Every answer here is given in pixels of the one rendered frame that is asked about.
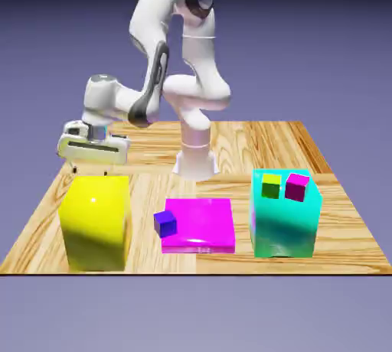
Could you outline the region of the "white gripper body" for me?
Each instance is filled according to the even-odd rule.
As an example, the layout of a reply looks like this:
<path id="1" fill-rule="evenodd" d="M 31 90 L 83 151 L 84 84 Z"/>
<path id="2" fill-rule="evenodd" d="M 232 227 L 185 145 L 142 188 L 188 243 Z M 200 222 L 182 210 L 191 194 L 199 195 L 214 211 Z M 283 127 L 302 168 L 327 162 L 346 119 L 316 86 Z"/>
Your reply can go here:
<path id="1" fill-rule="evenodd" d="M 104 140 L 92 141 L 79 135 L 63 134 L 57 144 L 57 153 L 71 161 L 124 165 L 130 144 L 126 136 L 109 135 Z"/>

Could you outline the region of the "small blue cube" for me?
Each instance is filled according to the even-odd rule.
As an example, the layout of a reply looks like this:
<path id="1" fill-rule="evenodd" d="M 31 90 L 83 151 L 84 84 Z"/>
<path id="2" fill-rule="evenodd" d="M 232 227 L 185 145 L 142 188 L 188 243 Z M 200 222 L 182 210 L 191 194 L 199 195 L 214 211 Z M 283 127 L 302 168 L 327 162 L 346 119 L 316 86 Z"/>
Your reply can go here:
<path id="1" fill-rule="evenodd" d="M 177 220 L 170 210 L 163 210 L 154 214 L 154 228 L 160 238 L 177 233 Z"/>

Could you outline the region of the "small yellow-green cube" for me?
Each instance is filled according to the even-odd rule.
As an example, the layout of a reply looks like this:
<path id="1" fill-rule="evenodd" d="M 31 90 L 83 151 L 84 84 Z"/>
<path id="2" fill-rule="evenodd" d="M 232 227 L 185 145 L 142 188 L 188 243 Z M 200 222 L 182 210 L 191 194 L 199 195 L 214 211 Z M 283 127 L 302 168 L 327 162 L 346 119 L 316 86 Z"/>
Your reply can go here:
<path id="1" fill-rule="evenodd" d="M 280 174 L 264 173 L 262 178 L 261 195 L 265 198 L 278 199 L 281 185 Z"/>

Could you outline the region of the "small magenta cube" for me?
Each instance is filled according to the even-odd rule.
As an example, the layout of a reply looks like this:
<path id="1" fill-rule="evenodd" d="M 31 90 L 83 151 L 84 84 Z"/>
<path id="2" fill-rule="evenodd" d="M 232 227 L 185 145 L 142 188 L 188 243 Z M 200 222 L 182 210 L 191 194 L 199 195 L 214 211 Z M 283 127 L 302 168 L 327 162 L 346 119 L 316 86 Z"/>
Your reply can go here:
<path id="1" fill-rule="evenodd" d="M 285 198 L 303 202 L 309 181 L 309 176 L 290 173 L 286 180 Z"/>

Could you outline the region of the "large yellow box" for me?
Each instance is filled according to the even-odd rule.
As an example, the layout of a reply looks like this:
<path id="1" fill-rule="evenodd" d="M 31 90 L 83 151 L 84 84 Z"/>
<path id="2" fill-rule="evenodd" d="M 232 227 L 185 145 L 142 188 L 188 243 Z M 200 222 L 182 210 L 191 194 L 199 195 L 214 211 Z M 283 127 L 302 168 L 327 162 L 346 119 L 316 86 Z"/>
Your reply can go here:
<path id="1" fill-rule="evenodd" d="M 121 272 L 132 237 L 129 178 L 77 176 L 59 207 L 69 266 L 80 272 Z"/>

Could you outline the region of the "large magenta box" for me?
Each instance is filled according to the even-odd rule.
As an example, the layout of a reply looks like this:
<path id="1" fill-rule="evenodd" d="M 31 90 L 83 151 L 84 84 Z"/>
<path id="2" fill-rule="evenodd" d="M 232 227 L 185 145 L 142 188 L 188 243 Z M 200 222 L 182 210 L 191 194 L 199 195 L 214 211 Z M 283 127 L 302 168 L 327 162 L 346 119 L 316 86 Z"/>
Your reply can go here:
<path id="1" fill-rule="evenodd" d="M 168 198 L 165 210 L 177 233 L 161 238 L 163 253 L 234 253 L 236 238 L 228 198 Z"/>

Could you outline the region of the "large cyan box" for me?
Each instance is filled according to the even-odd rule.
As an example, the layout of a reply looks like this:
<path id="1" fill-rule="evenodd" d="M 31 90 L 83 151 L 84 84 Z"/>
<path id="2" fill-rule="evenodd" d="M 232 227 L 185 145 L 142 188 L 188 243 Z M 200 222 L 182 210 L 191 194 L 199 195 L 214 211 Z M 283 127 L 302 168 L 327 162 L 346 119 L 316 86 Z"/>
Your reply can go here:
<path id="1" fill-rule="evenodd" d="M 264 173 L 280 174 L 278 199 L 262 197 Z M 310 177 L 303 202 L 285 198 L 290 173 Z M 311 258 L 319 227 L 322 195 L 306 169 L 254 169 L 250 189 L 250 238 L 257 258 Z"/>

